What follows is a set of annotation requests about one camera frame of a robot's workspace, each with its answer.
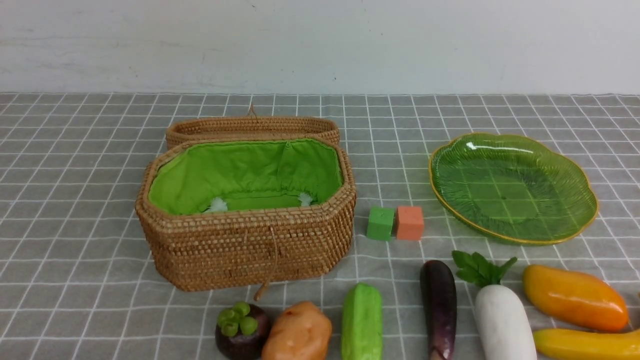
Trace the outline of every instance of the yellow banana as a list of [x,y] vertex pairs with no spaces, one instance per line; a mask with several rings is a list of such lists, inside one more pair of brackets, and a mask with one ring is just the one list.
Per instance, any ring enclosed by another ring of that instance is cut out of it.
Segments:
[[640,330],[625,334],[569,329],[534,331],[539,353],[556,360],[640,360]]

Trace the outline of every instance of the orange cube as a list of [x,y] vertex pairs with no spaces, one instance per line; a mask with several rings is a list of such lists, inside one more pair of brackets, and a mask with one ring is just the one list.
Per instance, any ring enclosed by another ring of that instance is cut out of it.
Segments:
[[424,219],[420,206],[398,206],[396,238],[420,241],[424,231]]

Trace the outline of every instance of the white pom pom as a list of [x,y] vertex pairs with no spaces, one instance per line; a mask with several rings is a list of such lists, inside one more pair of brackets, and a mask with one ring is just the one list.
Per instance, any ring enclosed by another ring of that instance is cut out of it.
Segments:
[[221,197],[217,197],[211,201],[211,206],[209,206],[209,208],[206,209],[204,212],[215,213],[218,211],[226,211],[226,210],[227,210],[227,203],[224,200],[222,200]]
[[310,206],[314,198],[307,193],[301,193],[300,196],[298,196],[298,200],[300,200],[300,206]]

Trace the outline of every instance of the leaf-shaped dish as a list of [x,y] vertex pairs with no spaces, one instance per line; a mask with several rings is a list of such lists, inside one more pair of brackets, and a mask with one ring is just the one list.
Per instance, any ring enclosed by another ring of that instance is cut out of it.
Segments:
[[584,171],[524,136],[456,138],[433,153],[429,178],[438,200],[456,218],[522,245],[572,239],[598,214]]

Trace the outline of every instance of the foam block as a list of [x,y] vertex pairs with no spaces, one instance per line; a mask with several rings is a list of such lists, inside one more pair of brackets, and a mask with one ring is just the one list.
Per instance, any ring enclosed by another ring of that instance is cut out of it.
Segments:
[[420,206],[398,206],[396,238],[420,241],[424,231],[424,218]]
[[369,212],[367,237],[373,240],[391,240],[395,215],[396,214],[393,209],[373,206]]

